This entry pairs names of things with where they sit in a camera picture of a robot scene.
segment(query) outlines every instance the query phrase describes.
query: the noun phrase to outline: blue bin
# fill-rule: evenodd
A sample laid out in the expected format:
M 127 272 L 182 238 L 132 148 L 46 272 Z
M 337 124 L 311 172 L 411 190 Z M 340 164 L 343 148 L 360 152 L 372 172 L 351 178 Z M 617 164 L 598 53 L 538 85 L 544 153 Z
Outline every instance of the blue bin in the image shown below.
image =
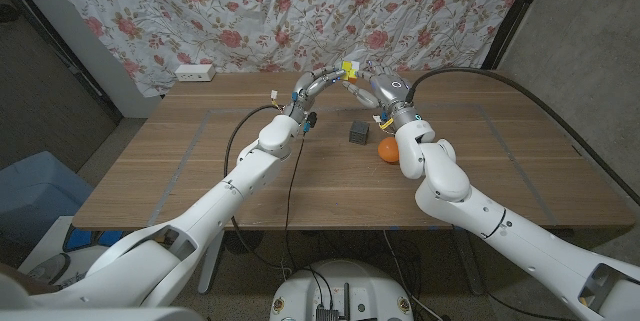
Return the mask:
M 35 247 L 60 216 L 73 216 L 93 187 L 51 153 L 27 157 L 0 171 L 0 233 Z

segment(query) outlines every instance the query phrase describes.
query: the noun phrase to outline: yellow tag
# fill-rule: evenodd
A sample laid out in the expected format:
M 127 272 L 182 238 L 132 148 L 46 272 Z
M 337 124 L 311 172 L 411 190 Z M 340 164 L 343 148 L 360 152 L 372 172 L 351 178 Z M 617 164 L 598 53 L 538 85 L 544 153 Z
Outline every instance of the yellow tag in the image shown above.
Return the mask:
M 386 129 L 387 127 L 389 127 L 389 125 L 391 125 L 393 123 L 393 119 L 390 118 L 389 121 L 385 122 L 384 124 L 380 125 L 381 129 Z

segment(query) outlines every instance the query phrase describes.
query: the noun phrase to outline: floral curtain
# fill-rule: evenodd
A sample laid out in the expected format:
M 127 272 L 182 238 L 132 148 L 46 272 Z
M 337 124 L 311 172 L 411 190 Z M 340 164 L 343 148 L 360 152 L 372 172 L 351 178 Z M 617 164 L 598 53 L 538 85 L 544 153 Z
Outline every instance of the floral curtain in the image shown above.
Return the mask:
M 145 96 L 180 64 L 310 70 L 338 59 L 396 70 L 479 66 L 515 0 L 69 0 Z

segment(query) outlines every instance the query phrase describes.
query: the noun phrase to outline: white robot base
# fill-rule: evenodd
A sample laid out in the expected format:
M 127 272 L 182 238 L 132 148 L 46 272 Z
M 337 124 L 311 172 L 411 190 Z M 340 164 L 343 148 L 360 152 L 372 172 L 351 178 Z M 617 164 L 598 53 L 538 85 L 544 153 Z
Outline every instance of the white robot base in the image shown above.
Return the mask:
M 269 320 L 413 320 L 407 293 L 377 268 L 359 261 L 335 259 L 312 264 L 311 269 L 316 272 L 318 282 L 306 269 L 293 274 L 278 288 Z M 324 307 L 320 306 L 318 283 Z M 329 292 L 333 297 L 332 308 Z

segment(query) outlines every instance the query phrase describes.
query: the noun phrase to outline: wooden table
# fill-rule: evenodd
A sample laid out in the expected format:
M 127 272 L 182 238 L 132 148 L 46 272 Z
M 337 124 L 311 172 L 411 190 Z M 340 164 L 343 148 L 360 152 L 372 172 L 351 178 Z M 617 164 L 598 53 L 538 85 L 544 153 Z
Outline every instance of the wooden table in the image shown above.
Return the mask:
M 403 76 L 415 80 L 421 73 Z M 300 74 L 216 75 L 179 83 L 165 97 L 73 219 L 88 230 L 133 230 L 184 212 L 222 178 L 227 140 L 238 121 L 270 102 L 286 102 Z M 620 227 L 633 215 L 570 142 L 528 98 L 499 81 L 447 73 L 421 84 L 417 109 L 455 147 L 474 186 L 544 227 Z M 377 129 L 341 86 L 321 94 L 318 123 L 306 136 L 291 199 L 291 229 L 430 229 L 450 225 L 425 215 L 420 180 L 377 155 L 389 135 Z M 232 164 L 276 115 L 262 111 L 238 133 Z M 370 122 L 366 146 L 348 142 L 351 122 Z M 236 218 L 244 229 L 282 229 L 300 142 L 276 181 Z

